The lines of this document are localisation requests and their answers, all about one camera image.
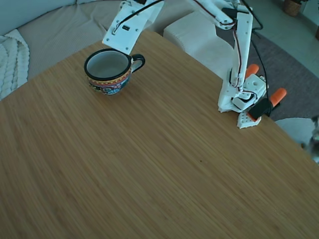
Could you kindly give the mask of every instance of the white stool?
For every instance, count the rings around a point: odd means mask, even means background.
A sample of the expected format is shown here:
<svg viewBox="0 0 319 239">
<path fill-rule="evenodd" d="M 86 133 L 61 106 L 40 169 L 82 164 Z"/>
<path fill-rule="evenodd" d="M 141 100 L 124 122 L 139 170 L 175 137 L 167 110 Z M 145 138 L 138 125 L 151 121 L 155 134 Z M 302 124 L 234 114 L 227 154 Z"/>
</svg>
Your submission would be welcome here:
<svg viewBox="0 0 319 239">
<path fill-rule="evenodd" d="M 193 12 L 165 28 L 164 38 L 222 79 L 232 68 L 234 49 L 216 34 L 215 24 Z"/>
</svg>

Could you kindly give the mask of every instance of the blanket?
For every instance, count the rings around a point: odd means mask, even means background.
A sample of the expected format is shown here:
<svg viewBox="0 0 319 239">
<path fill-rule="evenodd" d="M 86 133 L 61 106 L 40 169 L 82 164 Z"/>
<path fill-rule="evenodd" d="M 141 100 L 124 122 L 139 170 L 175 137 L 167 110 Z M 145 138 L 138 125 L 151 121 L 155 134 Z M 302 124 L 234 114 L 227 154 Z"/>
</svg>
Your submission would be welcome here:
<svg viewBox="0 0 319 239">
<path fill-rule="evenodd" d="M 0 36 L 0 100 L 27 82 L 29 55 L 18 30 Z"/>
</svg>

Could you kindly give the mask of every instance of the sofa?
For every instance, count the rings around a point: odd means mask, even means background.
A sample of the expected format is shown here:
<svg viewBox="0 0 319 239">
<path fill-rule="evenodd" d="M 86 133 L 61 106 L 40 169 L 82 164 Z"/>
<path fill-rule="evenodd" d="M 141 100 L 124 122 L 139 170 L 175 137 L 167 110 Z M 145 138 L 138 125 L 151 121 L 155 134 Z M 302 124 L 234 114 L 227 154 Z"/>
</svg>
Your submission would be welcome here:
<svg viewBox="0 0 319 239">
<path fill-rule="evenodd" d="M 2 0 L 0 35 L 18 29 L 30 50 L 28 80 L 73 53 L 102 40 L 120 0 Z M 165 0 L 149 30 L 164 28 L 193 11 L 185 0 Z"/>
</svg>

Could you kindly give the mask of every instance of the floor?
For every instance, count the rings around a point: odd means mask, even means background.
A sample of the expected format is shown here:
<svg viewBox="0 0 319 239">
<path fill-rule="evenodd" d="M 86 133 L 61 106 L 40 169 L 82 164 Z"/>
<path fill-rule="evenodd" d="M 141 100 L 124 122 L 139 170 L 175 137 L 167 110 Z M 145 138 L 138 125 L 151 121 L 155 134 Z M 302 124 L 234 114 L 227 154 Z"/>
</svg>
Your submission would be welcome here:
<svg viewBox="0 0 319 239">
<path fill-rule="evenodd" d="M 282 0 L 246 1 L 264 24 L 260 33 L 319 77 L 319 41 L 315 38 L 318 26 L 301 14 L 285 14 Z"/>
</svg>

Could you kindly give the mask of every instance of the mug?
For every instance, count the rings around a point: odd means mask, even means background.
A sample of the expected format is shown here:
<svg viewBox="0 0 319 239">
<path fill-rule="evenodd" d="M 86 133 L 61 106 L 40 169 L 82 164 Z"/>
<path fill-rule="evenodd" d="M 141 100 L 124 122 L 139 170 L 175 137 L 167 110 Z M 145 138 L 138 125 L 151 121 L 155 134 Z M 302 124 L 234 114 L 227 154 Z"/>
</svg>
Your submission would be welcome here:
<svg viewBox="0 0 319 239">
<path fill-rule="evenodd" d="M 120 92 L 133 72 L 145 65 L 141 54 L 128 56 L 115 49 L 103 49 L 90 55 L 84 64 L 90 86 L 105 95 Z"/>
</svg>

